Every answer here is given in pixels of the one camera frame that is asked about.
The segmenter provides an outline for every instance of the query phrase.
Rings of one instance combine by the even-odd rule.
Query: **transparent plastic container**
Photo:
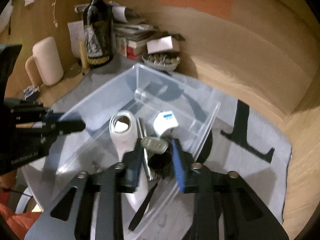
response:
[[[109,134],[109,120],[114,113],[128,110],[146,124],[148,135],[154,135],[152,124],[162,111],[171,110],[179,123],[174,136],[182,148],[196,158],[212,127],[220,102],[211,94],[201,94],[169,75],[141,64],[107,82],[68,111],[62,119],[81,117],[86,129],[81,133],[59,138],[52,146],[39,186],[46,190],[46,199],[37,202],[46,208],[63,187],[82,170],[97,172],[118,162],[118,155]],[[134,210],[122,197],[125,239],[135,239],[159,211],[178,193],[174,178],[161,180],[152,197],[148,212],[134,232],[128,231]]]

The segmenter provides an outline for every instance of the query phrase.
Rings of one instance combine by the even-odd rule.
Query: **metal bolt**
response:
[[[238,172],[236,172],[236,171],[229,171],[229,172],[228,172],[228,175],[229,175],[229,177],[232,178],[232,179],[236,179],[236,178],[239,177],[239,174],[238,174]]]
[[[88,175],[89,175],[88,172],[86,172],[86,171],[80,171],[80,172],[78,173],[78,178],[79,178],[79,179],[84,179],[84,178],[86,178]]]
[[[191,165],[191,167],[194,169],[194,170],[199,170],[199,169],[201,169],[202,168],[202,164],[201,163],[193,163],[192,165]]]
[[[42,144],[44,144],[46,141],[47,141],[46,137],[42,137],[42,138],[40,139],[40,142],[41,142]]]
[[[125,168],[124,163],[117,163],[116,170],[123,170]]]

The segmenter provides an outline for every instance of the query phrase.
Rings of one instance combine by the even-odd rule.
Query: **orange sticky note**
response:
[[[176,7],[191,7],[226,20],[232,10],[232,0],[159,0],[159,3]]]

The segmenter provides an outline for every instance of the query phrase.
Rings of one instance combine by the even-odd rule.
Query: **small white box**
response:
[[[161,39],[152,40],[147,42],[148,54],[175,51],[179,52],[179,43],[172,36],[163,37]]]

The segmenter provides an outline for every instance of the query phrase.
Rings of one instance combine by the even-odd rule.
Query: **bottle label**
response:
[[[99,65],[110,59],[111,40],[108,37],[108,22],[99,21],[84,26],[88,63]]]

